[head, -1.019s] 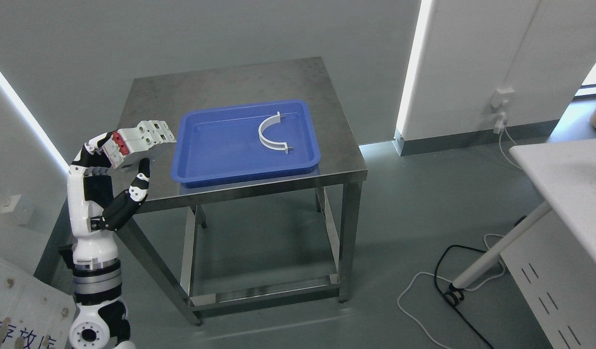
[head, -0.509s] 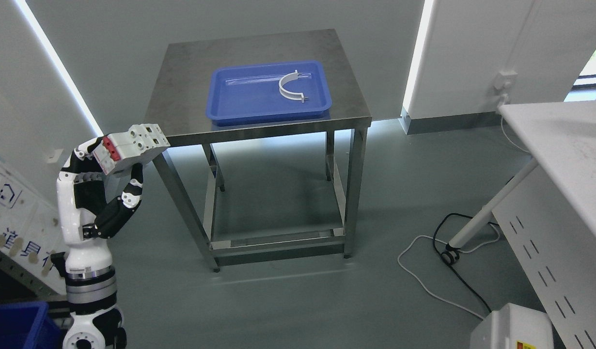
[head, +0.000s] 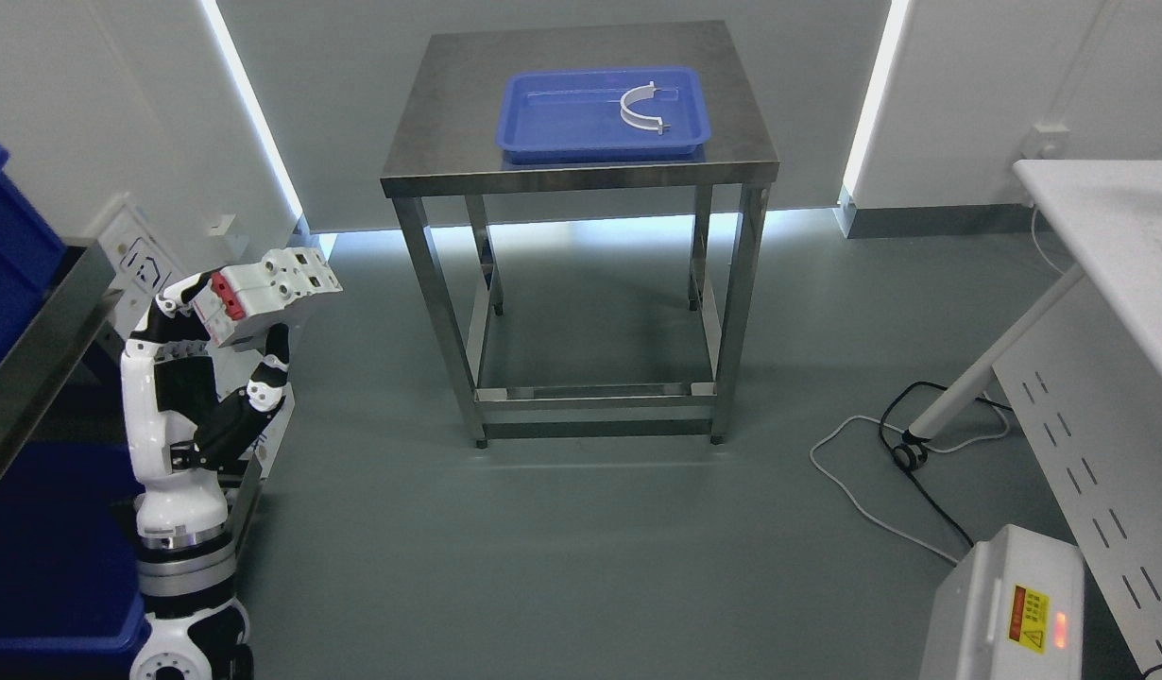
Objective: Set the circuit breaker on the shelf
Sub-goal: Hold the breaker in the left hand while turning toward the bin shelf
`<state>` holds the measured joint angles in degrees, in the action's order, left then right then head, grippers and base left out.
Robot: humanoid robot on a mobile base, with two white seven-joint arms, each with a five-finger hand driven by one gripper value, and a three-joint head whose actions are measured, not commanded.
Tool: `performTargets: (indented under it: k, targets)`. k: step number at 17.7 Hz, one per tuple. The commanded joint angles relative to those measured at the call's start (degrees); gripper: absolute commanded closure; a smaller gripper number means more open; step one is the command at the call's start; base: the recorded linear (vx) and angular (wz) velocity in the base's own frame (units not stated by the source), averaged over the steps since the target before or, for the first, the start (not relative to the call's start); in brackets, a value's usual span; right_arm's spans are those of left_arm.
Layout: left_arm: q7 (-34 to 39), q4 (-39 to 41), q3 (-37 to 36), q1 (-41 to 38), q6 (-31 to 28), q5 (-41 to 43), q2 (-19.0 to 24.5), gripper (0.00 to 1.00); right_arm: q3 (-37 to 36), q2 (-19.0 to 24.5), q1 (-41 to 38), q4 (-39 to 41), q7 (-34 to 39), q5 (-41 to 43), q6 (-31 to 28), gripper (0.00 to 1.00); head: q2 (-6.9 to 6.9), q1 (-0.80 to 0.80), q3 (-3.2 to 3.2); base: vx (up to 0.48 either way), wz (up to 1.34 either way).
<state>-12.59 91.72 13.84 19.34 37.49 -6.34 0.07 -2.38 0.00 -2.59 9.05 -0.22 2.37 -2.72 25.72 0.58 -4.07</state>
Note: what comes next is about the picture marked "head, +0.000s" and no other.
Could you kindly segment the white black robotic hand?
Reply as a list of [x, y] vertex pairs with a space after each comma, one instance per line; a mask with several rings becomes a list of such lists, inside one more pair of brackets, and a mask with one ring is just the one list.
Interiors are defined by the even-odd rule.
[[218, 393], [211, 336], [194, 298], [211, 289], [236, 321], [243, 306], [218, 271], [170, 285], [132, 327], [120, 357], [132, 475], [144, 487], [136, 534], [149, 550], [182, 550], [222, 536], [228, 503], [218, 470], [241, 459], [284, 406], [290, 329], [268, 328], [248, 382]]

